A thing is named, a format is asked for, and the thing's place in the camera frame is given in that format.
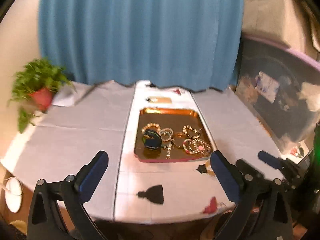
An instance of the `blue curtain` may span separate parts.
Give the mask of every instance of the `blue curtain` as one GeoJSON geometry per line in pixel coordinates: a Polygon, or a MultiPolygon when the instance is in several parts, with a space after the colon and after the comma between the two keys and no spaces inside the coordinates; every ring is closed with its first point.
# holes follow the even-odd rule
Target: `blue curtain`
{"type": "Polygon", "coordinates": [[[41,0],[40,49],[82,83],[223,90],[242,13],[243,0],[41,0]]]}

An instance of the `bolt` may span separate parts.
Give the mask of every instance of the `bolt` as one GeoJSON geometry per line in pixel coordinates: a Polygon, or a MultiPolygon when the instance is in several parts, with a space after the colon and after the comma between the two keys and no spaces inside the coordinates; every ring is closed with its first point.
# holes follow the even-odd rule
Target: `bolt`
{"type": "Polygon", "coordinates": [[[253,177],[250,175],[250,174],[246,174],[244,176],[244,178],[247,180],[247,181],[252,181],[253,180],[253,177]]]}
{"type": "Polygon", "coordinates": [[[38,186],[41,186],[42,184],[44,184],[44,179],[38,180],[37,185],[38,185],[38,186]]]}
{"type": "Polygon", "coordinates": [[[74,175],[68,175],[68,176],[66,177],[66,181],[67,181],[67,182],[71,182],[71,181],[73,181],[74,178],[75,178],[74,175]]]}
{"type": "Polygon", "coordinates": [[[275,182],[277,185],[281,185],[281,180],[279,180],[279,179],[275,179],[274,182],[275,182]]]}

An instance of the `table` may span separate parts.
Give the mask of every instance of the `table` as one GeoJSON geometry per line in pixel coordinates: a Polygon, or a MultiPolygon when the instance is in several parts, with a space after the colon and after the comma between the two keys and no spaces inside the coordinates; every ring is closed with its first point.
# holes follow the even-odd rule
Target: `table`
{"type": "Polygon", "coordinates": [[[159,90],[146,87],[147,84],[149,81],[137,82],[134,89],[114,83],[98,88],[74,108],[52,106],[46,117],[36,121],[36,127],[28,127],[23,135],[17,135],[1,163],[26,186],[34,189],[38,179],[45,178],[48,182],[63,180],[87,164],[98,150],[105,150],[110,158],[109,167],[91,201],[84,204],[94,218],[148,224],[173,223],[213,216],[232,207],[234,204],[228,200],[217,178],[196,171],[205,159],[184,163],[141,163],[134,156],[139,111],[147,106],[158,106],[199,112],[211,143],[216,143],[231,163],[244,158],[266,178],[283,178],[279,171],[258,160],[260,150],[274,156],[280,156],[280,153],[256,118],[231,90],[192,94],[180,89],[182,94],[178,95],[173,93],[176,88],[159,90]],[[172,104],[148,103],[146,98],[150,96],[171,97],[172,104]],[[106,102],[113,104],[114,115],[121,118],[108,116],[106,102]],[[93,111],[89,106],[94,104],[100,107],[93,111]],[[48,130],[51,131],[50,140],[43,138],[34,142],[35,137],[48,130]],[[63,165],[59,165],[57,158],[65,159],[63,165]],[[136,196],[138,191],[157,184],[163,185],[164,205],[136,196]],[[203,214],[214,196],[220,203],[218,211],[203,214]]]}

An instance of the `tray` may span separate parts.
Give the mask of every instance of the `tray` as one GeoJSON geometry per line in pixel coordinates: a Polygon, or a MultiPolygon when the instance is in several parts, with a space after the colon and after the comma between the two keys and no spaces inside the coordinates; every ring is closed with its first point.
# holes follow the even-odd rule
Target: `tray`
{"type": "MultiPolygon", "coordinates": [[[[166,158],[167,149],[150,150],[146,149],[142,142],[141,129],[147,123],[158,123],[161,128],[170,127],[174,132],[182,132],[185,125],[191,125],[194,128],[202,128],[200,139],[206,141],[211,149],[212,145],[208,135],[201,122],[199,114],[190,109],[170,109],[148,107],[140,111],[136,143],[134,154],[141,162],[163,163],[163,162],[185,162],[207,157],[208,155],[187,154],[183,149],[173,147],[171,150],[171,159],[166,158]]],[[[182,145],[184,138],[177,139],[177,143],[182,145]]]]}

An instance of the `flower pot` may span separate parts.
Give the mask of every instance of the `flower pot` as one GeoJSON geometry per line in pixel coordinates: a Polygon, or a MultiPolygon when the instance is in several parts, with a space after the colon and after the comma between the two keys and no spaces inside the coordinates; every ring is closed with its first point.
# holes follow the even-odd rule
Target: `flower pot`
{"type": "Polygon", "coordinates": [[[30,94],[40,111],[44,112],[48,109],[52,102],[53,93],[47,88],[41,88],[40,90],[30,94]]]}

